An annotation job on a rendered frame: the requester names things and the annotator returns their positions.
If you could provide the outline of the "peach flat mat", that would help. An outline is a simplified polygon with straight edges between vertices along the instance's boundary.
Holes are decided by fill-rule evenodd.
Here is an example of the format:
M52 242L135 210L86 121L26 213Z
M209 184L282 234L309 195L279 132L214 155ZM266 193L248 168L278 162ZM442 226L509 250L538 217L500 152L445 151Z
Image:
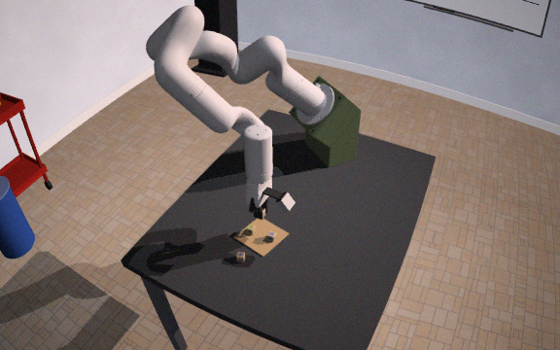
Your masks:
M263 257L289 235L285 230L264 218L262 218L262 220L256 219L250 225L256 226L256 231L253 235L247 233L245 227L237 233L234 238ZM274 242L267 240L266 236L270 230L276 232L276 239Z

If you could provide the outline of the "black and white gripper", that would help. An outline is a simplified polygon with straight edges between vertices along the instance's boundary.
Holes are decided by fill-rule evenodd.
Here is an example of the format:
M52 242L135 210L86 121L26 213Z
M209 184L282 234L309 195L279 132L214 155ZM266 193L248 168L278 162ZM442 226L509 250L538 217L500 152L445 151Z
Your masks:
M272 188L271 177L265 181L259 182L247 179L246 204L250 204L249 212L254 212L254 217L260 220L263 219L262 208L265 209L265 214L267 214L268 195L263 194L266 188Z

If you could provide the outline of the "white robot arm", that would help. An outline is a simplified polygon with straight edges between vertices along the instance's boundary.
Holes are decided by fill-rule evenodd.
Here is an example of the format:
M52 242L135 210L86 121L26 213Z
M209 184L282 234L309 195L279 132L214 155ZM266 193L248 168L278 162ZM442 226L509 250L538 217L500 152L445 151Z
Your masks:
M188 60L214 62L240 85L249 84L274 69L275 72L270 70L267 74L266 86L297 108L297 118L307 125L321 122L330 113L333 90L325 84L314 87L285 64L284 44L274 36L263 36L237 53L229 37L203 31L203 27L202 12L196 6L187 5L176 10L149 37L146 51L155 62L157 82L211 130L225 133L232 128L241 134L247 178L265 181L273 172L272 130L249 110L230 106L188 67Z

